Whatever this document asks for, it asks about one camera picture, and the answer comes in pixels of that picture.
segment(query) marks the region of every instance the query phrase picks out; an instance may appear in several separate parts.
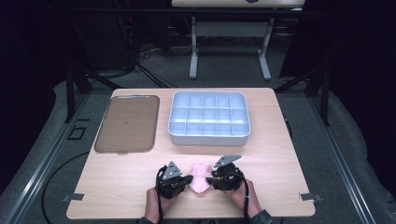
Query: table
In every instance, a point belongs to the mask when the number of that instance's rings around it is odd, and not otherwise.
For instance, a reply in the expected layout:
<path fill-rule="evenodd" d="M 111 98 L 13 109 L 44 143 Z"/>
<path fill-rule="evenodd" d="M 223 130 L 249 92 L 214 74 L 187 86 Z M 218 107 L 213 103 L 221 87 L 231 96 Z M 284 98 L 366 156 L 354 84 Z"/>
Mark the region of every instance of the table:
<path fill-rule="evenodd" d="M 172 0 L 173 7 L 267 7 L 294 8 L 302 7 L 304 0 L 259 0 L 249 3 L 246 0 Z M 268 22 L 218 22 L 196 21 L 191 19 L 191 66 L 190 78 L 196 79 L 198 67 L 197 36 L 240 36 L 263 37 L 262 48 L 257 50 L 262 76 L 264 80 L 271 80 L 271 74 L 265 59 L 265 53 L 274 27 L 274 19 Z"/>
<path fill-rule="evenodd" d="M 304 175 L 271 89 L 197 89 L 241 91 L 247 97 L 251 133 L 242 147 L 176 146 L 167 131 L 173 94 L 182 89 L 121 89 L 112 96 L 157 95 L 159 117 L 154 148 L 145 153 L 98 153 L 92 147 L 76 187 L 82 201 L 72 200 L 67 209 L 71 219 L 141 218 L 146 190 L 155 186 L 158 170 L 169 161 L 187 175 L 195 163 L 214 164 L 221 155 L 239 154 L 234 164 L 255 184 L 260 204 L 274 217 L 309 217 L 315 207 L 302 201 L 308 193 Z M 222 192 L 208 189 L 202 194 L 188 187 L 165 218 L 242 217 Z"/>

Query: robotic hand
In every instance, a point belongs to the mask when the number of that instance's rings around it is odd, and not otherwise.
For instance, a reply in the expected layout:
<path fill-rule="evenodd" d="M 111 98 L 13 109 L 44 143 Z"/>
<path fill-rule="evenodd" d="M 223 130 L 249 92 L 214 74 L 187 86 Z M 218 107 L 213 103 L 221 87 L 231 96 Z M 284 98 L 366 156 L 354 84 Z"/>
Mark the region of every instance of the robotic hand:
<path fill-rule="evenodd" d="M 214 165 L 218 167 L 218 170 L 212 171 L 213 178 L 206 178 L 207 183 L 219 190 L 239 189 L 241 182 L 245 179 L 242 171 L 233 164 L 233 161 L 239 158 L 241 158 L 239 155 L 222 156 Z"/>
<path fill-rule="evenodd" d="M 182 173 L 174 162 L 170 161 L 168 166 L 164 166 L 158 171 L 156 180 L 157 193 L 166 198 L 171 199 L 184 191 L 193 179 L 192 175 L 181 176 Z"/>

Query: storage box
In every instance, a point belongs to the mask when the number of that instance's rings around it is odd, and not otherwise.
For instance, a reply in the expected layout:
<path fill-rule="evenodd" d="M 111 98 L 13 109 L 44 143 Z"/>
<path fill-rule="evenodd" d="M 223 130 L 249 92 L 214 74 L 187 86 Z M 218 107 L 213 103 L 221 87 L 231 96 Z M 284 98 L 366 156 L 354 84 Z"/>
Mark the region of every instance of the storage box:
<path fill-rule="evenodd" d="M 168 132 L 176 145 L 242 146 L 250 134 L 246 97 L 237 91 L 178 91 Z"/>

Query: black sleeve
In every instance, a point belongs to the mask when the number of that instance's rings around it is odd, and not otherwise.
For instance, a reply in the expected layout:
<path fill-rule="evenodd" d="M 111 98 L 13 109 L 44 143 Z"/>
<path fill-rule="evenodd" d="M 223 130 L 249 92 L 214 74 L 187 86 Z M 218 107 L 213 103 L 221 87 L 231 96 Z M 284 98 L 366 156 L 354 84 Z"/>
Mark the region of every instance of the black sleeve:
<path fill-rule="evenodd" d="M 145 217 L 142 217 L 139 219 L 137 224 L 154 224 L 154 223 L 152 223 L 150 220 L 146 219 Z"/>
<path fill-rule="evenodd" d="M 267 213 L 267 211 L 262 210 L 256 216 L 254 216 L 250 220 L 251 224 L 274 224 L 275 222 L 271 218 L 271 216 Z"/>

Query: pink cloth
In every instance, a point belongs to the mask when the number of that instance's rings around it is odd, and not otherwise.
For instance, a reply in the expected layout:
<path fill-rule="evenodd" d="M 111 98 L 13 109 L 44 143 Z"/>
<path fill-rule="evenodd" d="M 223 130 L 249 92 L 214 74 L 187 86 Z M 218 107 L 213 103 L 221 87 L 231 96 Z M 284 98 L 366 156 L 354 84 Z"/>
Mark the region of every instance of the pink cloth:
<path fill-rule="evenodd" d="M 212 167 L 210 165 L 194 164 L 191 170 L 194 179 L 190 183 L 190 189 L 196 193 L 202 193 L 210 188 L 205 178 L 213 177 L 211 171 Z"/>

